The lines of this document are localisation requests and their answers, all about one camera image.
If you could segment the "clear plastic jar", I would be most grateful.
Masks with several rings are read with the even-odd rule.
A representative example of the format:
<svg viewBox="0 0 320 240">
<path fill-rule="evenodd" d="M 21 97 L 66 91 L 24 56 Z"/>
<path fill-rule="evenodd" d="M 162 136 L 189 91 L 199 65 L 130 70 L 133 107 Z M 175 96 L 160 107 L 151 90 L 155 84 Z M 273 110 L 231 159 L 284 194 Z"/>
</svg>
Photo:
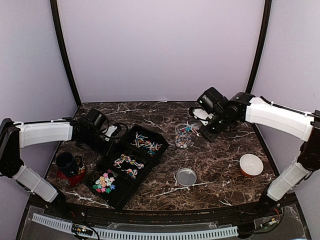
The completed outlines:
<svg viewBox="0 0 320 240">
<path fill-rule="evenodd" d="M 192 127 L 187 121 L 186 123 L 179 123 L 175 127 L 175 145 L 179 149 L 187 149 L 194 145 L 191 134 Z"/>
</svg>

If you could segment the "black bin with small candies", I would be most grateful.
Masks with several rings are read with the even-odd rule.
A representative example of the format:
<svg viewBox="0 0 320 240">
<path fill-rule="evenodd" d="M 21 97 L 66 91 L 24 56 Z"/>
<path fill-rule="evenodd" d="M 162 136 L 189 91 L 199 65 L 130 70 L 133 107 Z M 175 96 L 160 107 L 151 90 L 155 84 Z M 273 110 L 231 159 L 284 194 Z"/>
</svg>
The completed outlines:
<svg viewBox="0 0 320 240">
<path fill-rule="evenodd" d="M 154 166 L 140 151 L 128 147 L 115 148 L 104 157 L 103 161 L 137 187 L 145 180 Z"/>
</svg>

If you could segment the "black bin with flower candies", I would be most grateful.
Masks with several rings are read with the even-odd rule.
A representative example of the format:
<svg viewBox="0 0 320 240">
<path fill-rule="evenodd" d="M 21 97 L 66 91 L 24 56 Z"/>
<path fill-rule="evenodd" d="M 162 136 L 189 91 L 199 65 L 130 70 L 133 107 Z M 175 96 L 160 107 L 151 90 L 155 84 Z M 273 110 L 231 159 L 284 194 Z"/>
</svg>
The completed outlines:
<svg viewBox="0 0 320 240">
<path fill-rule="evenodd" d="M 89 190 L 116 210 L 121 210 L 137 190 L 120 171 L 104 164 L 96 167 L 82 181 Z"/>
</svg>

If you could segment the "black bin with lollipops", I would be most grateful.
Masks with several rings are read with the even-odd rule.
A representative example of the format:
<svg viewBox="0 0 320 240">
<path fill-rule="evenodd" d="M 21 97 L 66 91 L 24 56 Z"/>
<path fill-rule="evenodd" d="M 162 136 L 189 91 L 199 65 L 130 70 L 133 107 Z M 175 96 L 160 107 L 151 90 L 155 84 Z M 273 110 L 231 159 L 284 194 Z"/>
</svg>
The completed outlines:
<svg viewBox="0 0 320 240">
<path fill-rule="evenodd" d="M 122 141 L 138 149 L 154 164 L 160 162 L 160 159 L 169 147 L 168 142 L 160 133 L 137 124 L 130 128 Z"/>
</svg>

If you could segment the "silver jar lid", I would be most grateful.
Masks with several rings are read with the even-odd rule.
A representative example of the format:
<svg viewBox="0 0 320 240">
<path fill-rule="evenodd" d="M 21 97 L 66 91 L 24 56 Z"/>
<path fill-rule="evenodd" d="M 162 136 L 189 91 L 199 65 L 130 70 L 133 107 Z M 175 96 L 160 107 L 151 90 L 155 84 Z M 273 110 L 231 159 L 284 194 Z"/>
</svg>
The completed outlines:
<svg viewBox="0 0 320 240">
<path fill-rule="evenodd" d="M 177 183 L 184 187 L 192 186 L 197 181 L 196 173 L 189 168 L 182 168 L 178 170 L 175 177 L 176 177 Z"/>
</svg>

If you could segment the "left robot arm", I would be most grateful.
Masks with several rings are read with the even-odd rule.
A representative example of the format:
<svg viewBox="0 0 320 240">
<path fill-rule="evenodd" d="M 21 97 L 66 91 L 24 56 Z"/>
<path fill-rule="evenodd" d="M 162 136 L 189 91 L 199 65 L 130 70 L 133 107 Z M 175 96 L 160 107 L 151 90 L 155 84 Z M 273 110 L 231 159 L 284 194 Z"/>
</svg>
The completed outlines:
<svg viewBox="0 0 320 240">
<path fill-rule="evenodd" d="M 0 175 L 14 180 L 30 193 L 50 203 L 51 210 L 60 218 L 67 218 L 70 206 L 63 194 L 41 174 L 33 170 L 24 157 L 42 146 L 57 146 L 62 142 L 84 144 L 94 152 L 105 155 L 110 149 L 117 126 L 101 129 L 95 123 L 75 118 L 22 122 L 5 118 L 0 124 Z"/>
</svg>

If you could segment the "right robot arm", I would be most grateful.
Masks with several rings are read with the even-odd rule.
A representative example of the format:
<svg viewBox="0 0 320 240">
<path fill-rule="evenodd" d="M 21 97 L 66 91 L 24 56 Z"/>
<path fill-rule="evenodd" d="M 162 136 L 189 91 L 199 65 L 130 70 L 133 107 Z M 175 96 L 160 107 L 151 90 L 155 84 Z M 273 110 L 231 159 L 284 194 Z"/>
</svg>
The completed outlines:
<svg viewBox="0 0 320 240">
<path fill-rule="evenodd" d="M 271 182 L 255 213 L 266 217 L 275 208 L 275 202 L 295 187 L 306 176 L 320 169 L 320 112 L 301 111 L 282 106 L 264 97 L 239 92 L 227 99 L 215 88 L 207 89 L 197 103 L 202 110 L 195 117 L 202 121 L 201 133 L 213 142 L 221 132 L 235 127 L 237 122 L 267 126 L 303 141 L 299 155 Z"/>
</svg>

